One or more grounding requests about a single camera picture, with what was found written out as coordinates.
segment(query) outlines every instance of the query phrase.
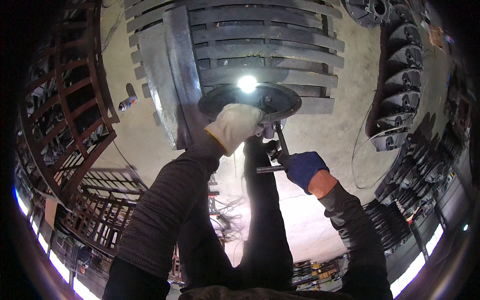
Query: spray can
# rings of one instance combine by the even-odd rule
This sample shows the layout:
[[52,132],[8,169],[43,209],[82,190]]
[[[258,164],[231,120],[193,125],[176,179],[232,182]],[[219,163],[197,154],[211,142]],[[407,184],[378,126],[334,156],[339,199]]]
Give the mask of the spray can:
[[119,111],[126,111],[129,109],[132,105],[138,102],[137,96],[133,95],[128,97],[128,99],[123,100],[119,104]]

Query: blue glove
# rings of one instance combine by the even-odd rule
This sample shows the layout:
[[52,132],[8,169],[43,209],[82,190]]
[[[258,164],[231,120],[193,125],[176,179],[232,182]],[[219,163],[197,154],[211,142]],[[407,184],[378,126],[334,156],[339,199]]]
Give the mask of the blue glove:
[[301,187],[307,195],[312,194],[308,192],[308,184],[312,177],[320,170],[330,172],[324,160],[316,152],[280,155],[278,162],[287,169],[287,178]]

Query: glove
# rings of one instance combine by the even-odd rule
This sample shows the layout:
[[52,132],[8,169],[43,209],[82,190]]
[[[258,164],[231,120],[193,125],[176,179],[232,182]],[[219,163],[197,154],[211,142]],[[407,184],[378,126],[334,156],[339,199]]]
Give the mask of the glove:
[[323,198],[337,183],[330,169],[316,152],[290,156],[280,155],[278,162],[287,168],[287,178],[301,187],[307,195]]
[[205,127],[205,130],[225,148],[225,155],[231,156],[248,137],[263,131],[263,128],[258,127],[263,115],[261,110],[251,105],[227,104],[215,122]]

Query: black pants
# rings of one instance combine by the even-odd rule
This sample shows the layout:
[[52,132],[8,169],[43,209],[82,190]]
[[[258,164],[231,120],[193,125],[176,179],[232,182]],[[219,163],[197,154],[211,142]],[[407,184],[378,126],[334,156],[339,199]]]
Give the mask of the black pants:
[[291,290],[293,259],[278,203],[273,173],[256,174],[270,166],[262,139],[245,142],[244,175],[250,198],[249,238],[240,264],[233,268],[210,222],[207,187],[182,224],[178,238],[186,289],[222,285],[230,289],[271,288]]

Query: orange glove cuff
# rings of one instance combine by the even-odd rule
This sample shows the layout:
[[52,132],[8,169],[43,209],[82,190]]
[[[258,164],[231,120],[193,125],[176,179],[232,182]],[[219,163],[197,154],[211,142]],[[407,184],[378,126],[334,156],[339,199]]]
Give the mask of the orange glove cuff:
[[337,182],[338,180],[330,175],[330,172],[320,170],[308,183],[307,190],[317,196],[318,199],[322,199],[332,190]]

